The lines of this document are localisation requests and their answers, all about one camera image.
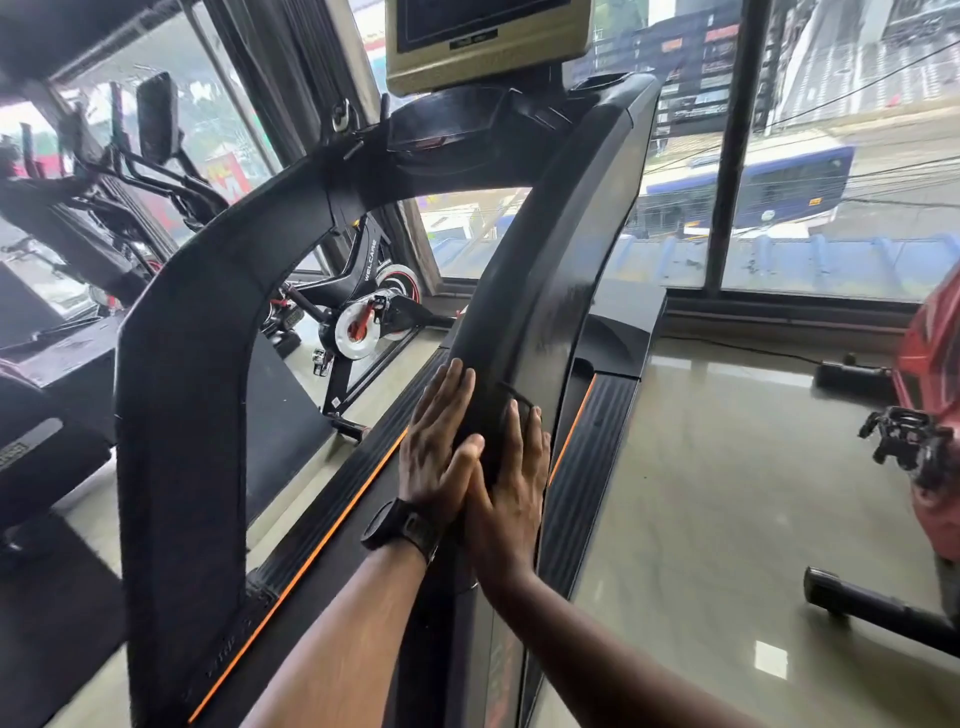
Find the black watch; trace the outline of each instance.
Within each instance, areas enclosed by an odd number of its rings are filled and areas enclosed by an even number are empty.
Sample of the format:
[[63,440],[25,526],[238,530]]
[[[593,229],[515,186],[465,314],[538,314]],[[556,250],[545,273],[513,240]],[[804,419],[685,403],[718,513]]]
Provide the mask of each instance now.
[[420,550],[429,564],[437,553],[440,537],[440,531],[416,505],[394,498],[376,512],[360,543],[373,551],[395,539],[406,539]]

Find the treadmill console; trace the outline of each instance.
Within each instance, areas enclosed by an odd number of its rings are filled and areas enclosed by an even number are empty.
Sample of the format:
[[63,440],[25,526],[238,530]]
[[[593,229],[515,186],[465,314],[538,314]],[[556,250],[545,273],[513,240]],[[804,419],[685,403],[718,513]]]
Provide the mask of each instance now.
[[387,0],[387,87],[424,93],[583,56],[591,0]]

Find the treadmill screen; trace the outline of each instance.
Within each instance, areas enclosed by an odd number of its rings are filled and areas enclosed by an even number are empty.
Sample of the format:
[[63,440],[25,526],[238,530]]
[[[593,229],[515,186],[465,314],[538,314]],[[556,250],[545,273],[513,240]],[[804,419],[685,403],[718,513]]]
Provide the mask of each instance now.
[[408,53],[569,4],[570,0],[396,0],[396,49]]

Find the power cord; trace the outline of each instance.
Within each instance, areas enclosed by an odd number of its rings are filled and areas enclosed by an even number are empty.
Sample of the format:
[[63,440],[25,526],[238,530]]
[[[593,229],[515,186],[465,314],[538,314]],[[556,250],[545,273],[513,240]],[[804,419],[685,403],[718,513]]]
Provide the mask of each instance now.
[[753,349],[752,347],[741,347],[736,344],[725,344],[722,341],[713,341],[712,339],[705,339],[700,336],[662,336],[662,339],[674,339],[675,341],[699,341],[702,344],[710,344],[714,347],[722,347],[723,349],[736,349],[739,352],[750,352],[750,353],[762,353],[767,356],[782,356],[786,359],[797,359],[798,361],[806,362],[807,364],[813,364],[814,366],[820,366],[823,362],[817,361],[816,359],[811,359],[807,356],[801,356],[797,353],[785,353],[785,352],[768,352],[764,349]]

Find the shiny floor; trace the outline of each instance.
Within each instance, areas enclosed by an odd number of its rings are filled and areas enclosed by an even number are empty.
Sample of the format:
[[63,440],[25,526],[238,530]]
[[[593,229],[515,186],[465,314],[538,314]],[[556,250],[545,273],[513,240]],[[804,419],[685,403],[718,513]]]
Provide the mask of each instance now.
[[[348,414],[375,422],[436,344],[415,341]],[[298,361],[294,368],[306,365]],[[960,725],[960,662],[861,623],[837,629],[804,604],[804,567],[816,565],[928,609],[938,605],[905,477],[875,465],[869,444],[857,439],[868,409],[816,398],[810,369],[661,341],[576,603],[772,727]],[[299,491],[261,529],[254,561],[348,453],[343,443],[324,446]],[[103,481],[67,510],[118,564],[111,473]],[[121,650],[53,725],[129,725],[124,670]],[[549,688],[536,725],[575,725]]]

